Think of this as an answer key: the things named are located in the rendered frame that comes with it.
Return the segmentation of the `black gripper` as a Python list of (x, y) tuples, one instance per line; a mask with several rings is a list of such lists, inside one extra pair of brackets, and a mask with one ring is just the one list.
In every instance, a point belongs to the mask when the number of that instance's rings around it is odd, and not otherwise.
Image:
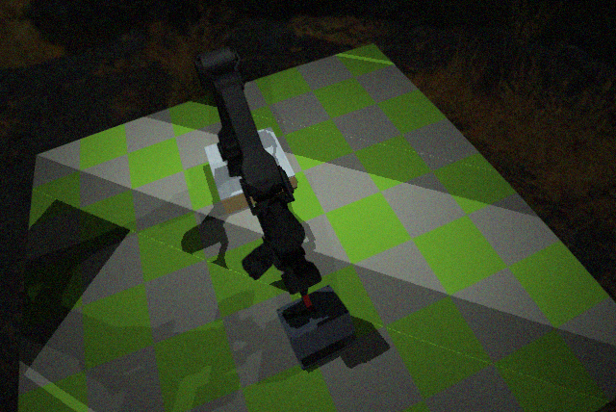
[(269, 238), (265, 239), (281, 262), (281, 266), (276, 267), (278, 270), (284, 271), (281, 274), (285, 286), (290, 295), (300, 293), (301, 296), (307, 296), (308, 288), (321, 282), (321, 274), (315, 264), (305, 260), (305, 251), (300, 246), (297, 250), (289, 253), (277, 251), (271, 244)]

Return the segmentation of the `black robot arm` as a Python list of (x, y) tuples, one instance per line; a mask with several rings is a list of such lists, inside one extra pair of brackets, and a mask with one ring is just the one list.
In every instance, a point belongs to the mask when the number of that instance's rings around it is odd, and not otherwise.
[[(229, 177), (239, 179), (249, 209), (257, 216), (264, 235), (279, 252), (297, 250), (305, 239), (305, 230), (290, 212), (287, 203), (295, 201), (295, 190), (285, 170), (263, 147), (244, 95), (242, 60), (230, 47), (205, 52), (194, 62), (202, 87), (215, 97), (222, 128), (218, 132), (218, 150), (227, 161)], [(286, 193), (282, 192), (282, 185)], [(250, 200), (256, 201), (255, 207)], [(242, 260), (250, 277), (258, 280), (272, 265), (281, 262), (266, 239)], [(277, 265), (278, 264), (278, 265)]]

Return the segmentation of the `dark grey sloped panel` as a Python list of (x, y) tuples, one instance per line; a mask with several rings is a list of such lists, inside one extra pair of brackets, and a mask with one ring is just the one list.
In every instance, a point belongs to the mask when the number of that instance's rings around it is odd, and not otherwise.
[(302, 298), (275, 309), (303, 370), (358, 342), (350, 314), (330, 285), (308, 297), (310, 311)]

